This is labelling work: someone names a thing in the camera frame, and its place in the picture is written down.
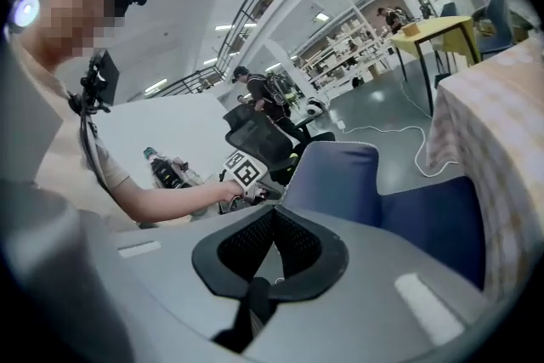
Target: hand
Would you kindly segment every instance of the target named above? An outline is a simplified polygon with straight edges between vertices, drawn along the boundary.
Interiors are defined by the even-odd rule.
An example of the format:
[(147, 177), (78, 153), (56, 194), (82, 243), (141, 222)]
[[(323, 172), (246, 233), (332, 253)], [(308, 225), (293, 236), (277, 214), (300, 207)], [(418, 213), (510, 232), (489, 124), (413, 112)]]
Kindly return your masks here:
[(221, 182), (221, 185), (224, 188), (223, 201), (225, 202), (232, 201), (232, 199), (236, 196), (244, 195), (244, 190), (234, 180), (227, 180), (226, 182)]

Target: tag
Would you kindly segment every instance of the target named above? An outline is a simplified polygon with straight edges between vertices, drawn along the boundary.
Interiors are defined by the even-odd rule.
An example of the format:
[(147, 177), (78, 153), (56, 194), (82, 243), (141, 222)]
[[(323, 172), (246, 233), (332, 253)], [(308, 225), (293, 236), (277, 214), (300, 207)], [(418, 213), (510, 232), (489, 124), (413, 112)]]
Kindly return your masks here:
[(249, 155), (239, 150), (229, 156), (223, 167), (244, 191), (248, 191), (266, 174)]

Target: small monitor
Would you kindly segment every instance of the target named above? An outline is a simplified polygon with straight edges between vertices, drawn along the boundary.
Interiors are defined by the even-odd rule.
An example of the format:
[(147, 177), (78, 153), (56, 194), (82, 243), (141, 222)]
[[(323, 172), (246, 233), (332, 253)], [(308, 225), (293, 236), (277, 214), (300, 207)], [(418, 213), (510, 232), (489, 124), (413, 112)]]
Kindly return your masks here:
[(117, 69), (107, 50), (104, 51), (102, 60), (100, 61), (100, 75), (108, 83), (106, 89), (100, 92), (100, 97), (104, 99), (104, 102), (107, 105), (113, 106), (113, 100), (116, 95), (117, 81), (119, 80), (119, 70)]

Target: round ceiling light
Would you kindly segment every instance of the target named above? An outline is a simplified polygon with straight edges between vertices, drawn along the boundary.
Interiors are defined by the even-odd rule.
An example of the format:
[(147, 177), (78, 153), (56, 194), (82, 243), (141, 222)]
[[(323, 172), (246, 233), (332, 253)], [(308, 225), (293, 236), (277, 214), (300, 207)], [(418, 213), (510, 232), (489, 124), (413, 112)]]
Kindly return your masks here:
[(38, 0), (19, 0), (15, 4), (14, 23), (19, 27), (27, 27), (40, 12)]

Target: black chair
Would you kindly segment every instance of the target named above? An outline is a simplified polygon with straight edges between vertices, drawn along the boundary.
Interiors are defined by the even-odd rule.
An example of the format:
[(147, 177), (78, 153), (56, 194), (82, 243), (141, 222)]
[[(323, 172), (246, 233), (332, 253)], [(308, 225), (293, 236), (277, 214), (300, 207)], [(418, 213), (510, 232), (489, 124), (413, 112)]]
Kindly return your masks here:
[[(237, 150), (253, 156), (268, 168), (273, 181), (287, 185), (307, 144), (293, 147), (263, 112), (256, 112), (250, 105), (236, 106), (223, 119), (230, 125), (225, 140)], [(314, 136), (314, 141), (334, 141), (332, 132)]]

